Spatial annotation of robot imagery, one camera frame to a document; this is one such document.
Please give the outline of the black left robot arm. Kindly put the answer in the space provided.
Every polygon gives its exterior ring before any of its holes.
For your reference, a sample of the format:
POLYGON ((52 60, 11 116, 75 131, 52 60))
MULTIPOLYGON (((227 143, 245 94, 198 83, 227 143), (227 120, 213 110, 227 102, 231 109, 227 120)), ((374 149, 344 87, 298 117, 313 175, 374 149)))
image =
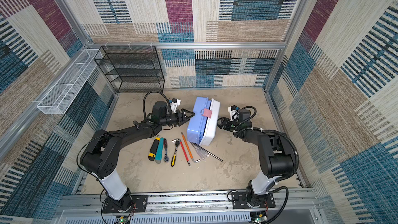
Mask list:
POLYGON ((120 151, 135 142, 154 138, 164 126, 179 127, 195 116, 178 106, 177 99, 169 100, 162 92, 149 91, 143 98, 141 122, 121 130, 96 131, 79 156, 77 164, 98 179, 107 193, 108 204, 116 211, 126 212, 133 204, 129 188, 116 171, 120 151))

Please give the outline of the white and blue toolbox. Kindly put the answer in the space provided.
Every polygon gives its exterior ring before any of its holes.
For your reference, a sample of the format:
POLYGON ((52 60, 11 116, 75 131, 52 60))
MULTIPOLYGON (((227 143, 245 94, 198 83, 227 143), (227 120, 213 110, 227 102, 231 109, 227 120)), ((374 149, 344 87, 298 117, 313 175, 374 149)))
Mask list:
POLYGON ((188 141, 209 146, 215 137, 221 103, 198 96, 187 128, 188 141))

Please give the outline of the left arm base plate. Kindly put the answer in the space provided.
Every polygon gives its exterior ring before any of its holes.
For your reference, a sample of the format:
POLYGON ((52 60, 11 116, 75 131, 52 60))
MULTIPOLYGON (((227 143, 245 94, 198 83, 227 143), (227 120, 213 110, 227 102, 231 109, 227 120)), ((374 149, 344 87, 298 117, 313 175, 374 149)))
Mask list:
POLYGON ((127 215, 128 213, 143 213, 146 210, 148 202, 148 195, 130 195, 124 196, 120 200, 114 200, 107 197, 102 207, 104 214, 121 213, 127 215))

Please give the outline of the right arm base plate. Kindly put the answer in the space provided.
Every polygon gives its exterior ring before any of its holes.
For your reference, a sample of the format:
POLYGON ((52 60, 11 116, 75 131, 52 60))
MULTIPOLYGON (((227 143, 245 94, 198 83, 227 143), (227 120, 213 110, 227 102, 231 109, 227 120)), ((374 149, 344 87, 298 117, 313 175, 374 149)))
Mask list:
POLYGON ((274 197, 272 194, 250 195, 246 192, 234 191, 229 193, 228 197, 232 201, 234 209, 276 207, 274 197))

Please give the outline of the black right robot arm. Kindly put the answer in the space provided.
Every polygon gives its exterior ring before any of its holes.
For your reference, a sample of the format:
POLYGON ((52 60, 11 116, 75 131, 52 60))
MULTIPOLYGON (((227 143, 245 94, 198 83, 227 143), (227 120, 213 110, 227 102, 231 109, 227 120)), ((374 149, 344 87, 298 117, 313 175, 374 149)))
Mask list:
POLYGON ((258 208, 275 192, 272 190, 274 186, 296 174, 299 154, 285 133, 252 126, 251 120, 257 114, 255 107, 239 108, 233 105, 229 113, 230 117, 218 119, 218 128, 229 131, 235 138, 258 147, 261 171, 246 188, 247 205, 258 208))

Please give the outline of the yellow black handle ratchet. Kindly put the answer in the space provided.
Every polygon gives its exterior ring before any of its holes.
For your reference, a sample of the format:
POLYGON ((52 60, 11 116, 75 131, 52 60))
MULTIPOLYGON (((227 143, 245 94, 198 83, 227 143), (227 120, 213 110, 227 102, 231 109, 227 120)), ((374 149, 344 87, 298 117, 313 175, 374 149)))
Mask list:
POLYGON ((174 151, 174 154, 173 154, 173 157, 172 157, 171 167, 174 167, 175 163, 176 163, 177 150, 178 150, 178 147, 179 147, 179 145, 181 143, 181 140, 180 139, 175 139, 172 142, 175 144, 175 151, 174 151))

